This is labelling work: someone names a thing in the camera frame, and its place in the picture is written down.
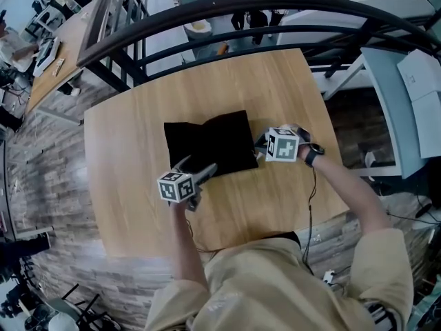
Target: wooden floor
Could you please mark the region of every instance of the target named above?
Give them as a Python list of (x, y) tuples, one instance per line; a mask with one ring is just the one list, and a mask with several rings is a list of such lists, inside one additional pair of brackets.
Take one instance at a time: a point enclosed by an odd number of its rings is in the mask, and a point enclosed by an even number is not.
[[(51, 108), (67, 110), (68, 114), (80, 115), (93, 103), (113, 94), (111, 88), (91, 74), (83, 74), (79, 84), (83, 91), (78, 98), (60, 94), (48, 104)], [(7, 96), (6, 103), (13, 100)], [(339, 121), (348, 111), (348, 105), (345, 113), (339, 114), (339, 107), (334, 104), (330, 109), (331, 118)], [(9, 167), (10, 209), (17, 225), (20, 228), (53, 225), (55, 229), (52, 248), (34, 258), (37, 281), (46, 295), (60, 296), (79, 283), (81, 287), (72, 295), (73, 301), (91, 299), (99, 293), (100, 308), (107, 310), (126, 330), (142, 330), (154, 291), (167, 285), (170, 270), (165, 259), (106, 258), (88, 190), (83, 127), (64, 128), (47, 117), (32, 115), (18, 135), (10, 133), (9, 136), (12, 143), (47, 146), (44, 153), (29, 164)], [(351, 138), (356, 146), (354, 136)], [(349, 140), (339, 141), (340, 146), (346, 146)], [(18, 159), (19, 155), (10, 153), (10, 158)], [(357, 161), (343, 159), (345, 163)], [(414, 217), (419, 208), (412, 194), (396, 194), (382, 200), (391, 213), (404, 217)], [(393, 222), (404, 230), (417, 279), (428, 266), (424, 251), (430, 232), (412, 231), (410, 221), (393, 219)], [(299, 236), (304, 245), (307, 231), (299, 232)], [(314, 227), (309, 261), (317, 277), (321, 278), (326, 270), (338, 272), (350, 266), (359, 237), (358, 221), (351, 213)], [(346, 269), (335, 281), (346, 281), (348, 273)], [(342, 292), (339, 285), (334, 287), (336, 292)]]

